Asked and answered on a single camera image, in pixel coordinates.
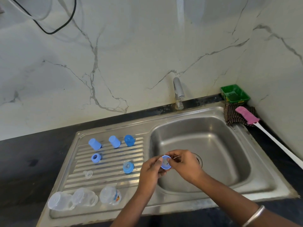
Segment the blue bottle cap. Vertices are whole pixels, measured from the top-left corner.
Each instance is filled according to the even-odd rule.
[[[125,143],[126,143],[127,146],[132,146],[132,145],[134,145],[135,139],[131,135],[126,135],[124,137],[124,141],[125,141]]]
[[[98,163],[102,159],[102,156],[100,154],[93,154],[92,161],[93,163]]]
[[[117,139],[117,137],[114,135],[110,136],[108,140],[111,142],[114,148],[118,148],[121,145],[119,139]]]
[[[123,171],[126,174],[129,174],[134,169],[134,164],[132,162],[125,162],[123,163]]]
[[[171,157],[169,157],[168,155],[163,155],[162,158],[163,158],[163,162],[162,162],[161,167],[163,169],[170,169],[171,165],[169,164],[167,159],[170,159]]]
[[[94,150],[99,150],[101,148],[101,143],[99,143],[96,139],[90,139],[89,140],[89,145],[94,149]]]

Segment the white marble wall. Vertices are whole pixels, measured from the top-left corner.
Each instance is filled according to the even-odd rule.
[[[4,140],[173,103],[175,76],[186,99],[219,93],[237,80],[265,0],[78,0],[54,35],[0,1]],[[20,2],[33,15],[47,6]],[[41,24],[61,26],[73,3],[54,0]]]
[[[257,17],[237,84],[303,160],[303,0],[272,0]]]

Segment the hand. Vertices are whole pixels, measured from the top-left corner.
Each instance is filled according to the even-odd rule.
[[[161,168],[162,162],[163,158],[161,156],[155,156],[143,163],[136,193],[151,198],[156,189],[158,178],[164,176],[167,172],[167,170]]]
[[[168,159],[171,167],[186,181],[197,186],[205,172],[193,153],[189,150],[172,150],[167,152],[166,155],[171,157],[171,159]]]

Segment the pink sponge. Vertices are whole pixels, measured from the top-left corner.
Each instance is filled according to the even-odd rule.
[[[237,107],[236,112],[241,114],[247,120],[247,124],[254,124],[260,121],[260,119],[250,113],[245,107]]]

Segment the sink drain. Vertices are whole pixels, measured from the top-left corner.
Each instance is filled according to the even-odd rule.
[[[201,166],[201,168],[202,168],[202,166],[203,166],[202,159],[200,158],[199,155],[197,155],[197,154],[195,154],[195,153],[193,153],[193,154],[195,155],[196,159],[198,160],[198,162],[199,162],[199,164],[200,164],[200,166]]]

